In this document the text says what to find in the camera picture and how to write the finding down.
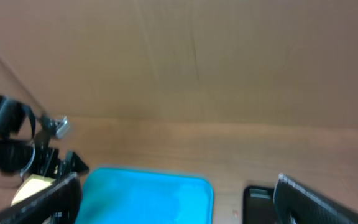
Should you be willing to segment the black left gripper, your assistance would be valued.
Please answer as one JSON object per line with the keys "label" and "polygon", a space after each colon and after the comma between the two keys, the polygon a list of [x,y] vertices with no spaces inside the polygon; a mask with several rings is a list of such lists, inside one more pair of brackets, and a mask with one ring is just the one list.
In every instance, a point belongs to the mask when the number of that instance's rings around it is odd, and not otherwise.
{"label": "black left gripper", "polygon": [[46,114],[40,118],[29,116],[30,127],[35,129],[38,121],[42,129],[28,142],[14,141],[11,145],[11,172],[21,177],[35,174],[42,177],[60,179],[76,172],[84,175],[89,166],[74,151],[67,151],[64,159],[59,158],[59,149],[50,147],[51,139],[62,139],[70,129],[68,118],[51,119]]}

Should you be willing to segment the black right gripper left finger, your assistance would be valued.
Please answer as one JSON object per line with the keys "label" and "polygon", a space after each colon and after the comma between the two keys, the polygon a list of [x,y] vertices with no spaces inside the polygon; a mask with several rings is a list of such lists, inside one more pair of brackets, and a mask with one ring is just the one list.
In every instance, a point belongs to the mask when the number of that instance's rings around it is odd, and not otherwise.
{"label": "black right gripper left finger", "polygon": [[0,211],[0,224],[43,223],[59,214],[59,223],[74,223],[82,200],[78,174],[71,172],[51,186]]}

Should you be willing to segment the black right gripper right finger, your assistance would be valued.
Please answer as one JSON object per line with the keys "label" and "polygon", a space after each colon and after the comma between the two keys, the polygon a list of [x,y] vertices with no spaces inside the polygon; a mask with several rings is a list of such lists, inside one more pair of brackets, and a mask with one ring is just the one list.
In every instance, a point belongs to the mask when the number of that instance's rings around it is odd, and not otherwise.
{"label": "black right gripper right finger", "polygon": [[273,203],[279,223],[358,223],[358,213],[285,174],[278,176]]}

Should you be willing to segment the yellow plate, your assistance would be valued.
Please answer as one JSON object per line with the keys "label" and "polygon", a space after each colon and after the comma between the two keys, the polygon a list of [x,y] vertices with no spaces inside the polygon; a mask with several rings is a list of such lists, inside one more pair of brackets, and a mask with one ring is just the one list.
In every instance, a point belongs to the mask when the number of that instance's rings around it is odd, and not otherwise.
{"label": "yellow plate", "polygon": [[46,189],[51,186],[54,181],[55,179],[53,178],[35,174],[30,175],[17,190],[14,198],[12,199],[11,206],[29,198],[43,189]]}

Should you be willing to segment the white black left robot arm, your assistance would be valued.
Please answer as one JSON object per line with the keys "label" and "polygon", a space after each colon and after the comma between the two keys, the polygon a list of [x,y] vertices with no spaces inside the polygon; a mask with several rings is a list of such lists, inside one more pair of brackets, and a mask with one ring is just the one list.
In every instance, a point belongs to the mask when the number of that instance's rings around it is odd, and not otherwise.
{"label": "white black left robot arm", "polygon": [[69,128],[66,118],[52,119],[45,113],[38,117],[29,105],[0,95],[0,171],[53,179],[88,173],[90,168],[76,152],[68,151],[60,159],[59,149],[49,146],[51,139],[63,139]]}

